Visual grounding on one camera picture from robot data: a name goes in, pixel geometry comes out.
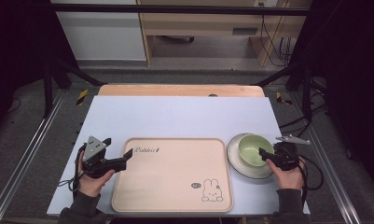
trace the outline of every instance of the wooden tray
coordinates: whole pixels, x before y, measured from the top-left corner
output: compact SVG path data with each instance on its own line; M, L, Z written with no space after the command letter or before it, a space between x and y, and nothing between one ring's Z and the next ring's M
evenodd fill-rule
M224 143L214 138L132 138L118 175L117 212L227 212L233 205Z

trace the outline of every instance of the light blue surface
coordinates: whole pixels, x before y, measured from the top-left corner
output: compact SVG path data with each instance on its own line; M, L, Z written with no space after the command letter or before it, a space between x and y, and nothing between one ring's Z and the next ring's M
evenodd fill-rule
M73 177L76 152L90 135L102 140L112 138L105 157L114 159L121 156L124 144L133 137L209 137L219 138L227 144L239 133L256 133L271 143L278 142L275 138L281 133L268 98L95 96L62 180ZM278 187L273 175L252 179L240 175L231 165L229 169L234 205L227 213L120 214L111 206L115 176L102 189L98 208L120 217L239 217L269 215L278 209L275 192ZM68 188L57 188L48 214L57 216L71 203L72 193ZM305 213L310 213L307 206Z

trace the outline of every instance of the person's arm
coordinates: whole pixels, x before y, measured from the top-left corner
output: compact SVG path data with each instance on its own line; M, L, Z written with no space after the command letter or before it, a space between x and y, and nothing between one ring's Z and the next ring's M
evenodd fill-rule
M266 163L275 174L280 187L277 190L279 211L271 215L270 224L310 223L310 216L303 213L301 199L303 178L300 170L295 168L290 171L282 171L271 160L266 160Z
M78 171L82 170L83 152L79 156ZM87 175L79 178L79 190L70 208L63 208L59 224L105 224L106 214L96 208L100 200L100 190L115 173L108 171L104 176L94 179Z

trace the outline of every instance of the bunny illustration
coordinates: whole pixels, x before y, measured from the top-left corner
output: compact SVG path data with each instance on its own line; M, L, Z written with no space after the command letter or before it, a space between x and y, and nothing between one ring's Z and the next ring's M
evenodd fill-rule
M222 202L222 191L218 185L216 179L206 179L204 181L203 197L201 198L204 202Z

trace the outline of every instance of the metal frame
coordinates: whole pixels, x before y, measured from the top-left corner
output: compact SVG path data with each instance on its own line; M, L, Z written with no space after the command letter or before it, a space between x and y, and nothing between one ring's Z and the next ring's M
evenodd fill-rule
M197 6L141 6L141 5L87 5L87 4L28 4L25 6L28 10L51 10L51 11L67 11L67 12L124 12L124 13L187 13L187 14L230 14L230 15L273 15L273 16L311 16L317 14L326 14L325 11L313 11L308 8L272 8L272 7L197 7ZM72 70L80 77L88 79L90 82L96 83L96 80L90 79L89 76L83 74L79 69L70 68L67 64L57 62L47 62L44 65L44 79L46 80L46 87L50 86L50 66L53 64ZM258 83L258 86L266 86L272 80L275 80L284 75L288 75L289 71L298 69L299 63L291 64L288 69L275 74L269 79L263 80ZM21 158L17 168L15 169L12 177L9 179L6 187L0 195L0 220L5 213L7 206L9 205L13 195L15 194L24 174L27 171L33 157L38 150L40 143L42 142L45 134L53 121L57 111L59 110L62 98L65 95L64 90L58 93L55 102L52 107L51 102L51 88L46 90L46 116L38 128L31 144L26 149L23 157ZM297 108L299 113L302 114L300 107ZM333 170L326 154L324 153L321 144L315 135L313 129L309 130L309 135L312 138L312 142L316 147L315 153L318 157L320 164L324 168L324 173L328 179L328 185L332 189L334 197L338 202L341 213L347 223L360 223L359 217L356 214L353 204L351 203L347 193L345 192L341 182Z

